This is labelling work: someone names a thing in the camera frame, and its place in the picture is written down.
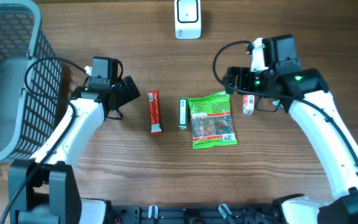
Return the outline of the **red white small box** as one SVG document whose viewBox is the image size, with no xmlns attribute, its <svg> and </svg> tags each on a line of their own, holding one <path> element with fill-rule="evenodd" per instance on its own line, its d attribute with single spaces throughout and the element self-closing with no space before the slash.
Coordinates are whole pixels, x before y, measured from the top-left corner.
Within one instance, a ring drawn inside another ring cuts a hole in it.
<svg viewBox="0 0 358 224">
<path fill-rule="evenodd" d="M 252 114 L 254 112 L 254 95 L 244 95 L 242 101 L 242 110 L 244 114 Z"/>
</svg>

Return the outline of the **red snack stick packet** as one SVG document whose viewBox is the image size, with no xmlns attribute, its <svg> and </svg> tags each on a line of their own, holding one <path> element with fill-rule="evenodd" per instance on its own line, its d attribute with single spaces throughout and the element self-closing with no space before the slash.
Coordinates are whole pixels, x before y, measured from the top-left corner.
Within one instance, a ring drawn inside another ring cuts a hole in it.
<svg viewBox="0 0 358 224">
<path fill-rule="evenodd" d="M 151 123 L 150 132 L 152 135 L 162 134 L 158 90 L 148 91 L 147 96 L 149 98 L 149 109 L 150 109 L 150 123 Z"/>
</svg>

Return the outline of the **green white small box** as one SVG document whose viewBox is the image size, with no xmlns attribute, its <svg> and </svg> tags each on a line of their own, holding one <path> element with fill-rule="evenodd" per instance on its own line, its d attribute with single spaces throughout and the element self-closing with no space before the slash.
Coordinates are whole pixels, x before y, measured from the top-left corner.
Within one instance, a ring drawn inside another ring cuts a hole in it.
<svg viewBox="0 0 358 224">
<path fill-rule="evenodd" d="M 188 126 L 188 99 L 180 98 L 179 103 L 179 128 L 187 129 Z"/>
</svg>

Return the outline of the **green gummy candy bag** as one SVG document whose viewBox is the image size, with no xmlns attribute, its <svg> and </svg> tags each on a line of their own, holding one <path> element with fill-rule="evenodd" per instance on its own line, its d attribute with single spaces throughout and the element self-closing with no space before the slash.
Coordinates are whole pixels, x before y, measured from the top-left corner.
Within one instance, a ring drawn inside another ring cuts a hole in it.
<svg viewBox="0 0 358 224">
<path fill-rule="evenodd" d="M 190 98 L 188 106 L 193 149 L 237 144 L 232 122 L 230 95 L 225 91 L 201 98 Z"/>
</svg>

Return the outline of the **light teal wipes packet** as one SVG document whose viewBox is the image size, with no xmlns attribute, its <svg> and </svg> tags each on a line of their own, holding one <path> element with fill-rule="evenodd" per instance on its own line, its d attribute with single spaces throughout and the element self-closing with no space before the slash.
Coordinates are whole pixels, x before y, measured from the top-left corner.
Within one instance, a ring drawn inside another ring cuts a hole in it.
<svg viewBox="0 0 358 224">
<path fill-rule="evenodd" d="M 272 104 L 273 104 L 274 106 L 278 106 L 278 105 L 279 105 L 281 108 L 283 108 L 283 105 L 281 104 L 281 102 L 280 102 L 279 100 L 273 101 Z"/>
</svg>

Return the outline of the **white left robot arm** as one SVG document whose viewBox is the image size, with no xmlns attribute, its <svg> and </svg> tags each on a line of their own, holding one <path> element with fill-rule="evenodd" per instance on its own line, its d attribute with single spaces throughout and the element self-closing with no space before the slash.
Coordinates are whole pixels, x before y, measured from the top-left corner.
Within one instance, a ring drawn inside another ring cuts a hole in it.
<svg viewBox="0 0 358 224">
<path fill-rule="evenodd" d="M 63 119 L 29 160 L 16 159 L 8 173 L 11 223 L 114 223 L 111 202 L 82 198 L 74 170 L 85 146 L 108 113 L 138 98 L 131 76 L 106 89 L 79 86 Z"/>
</svg>

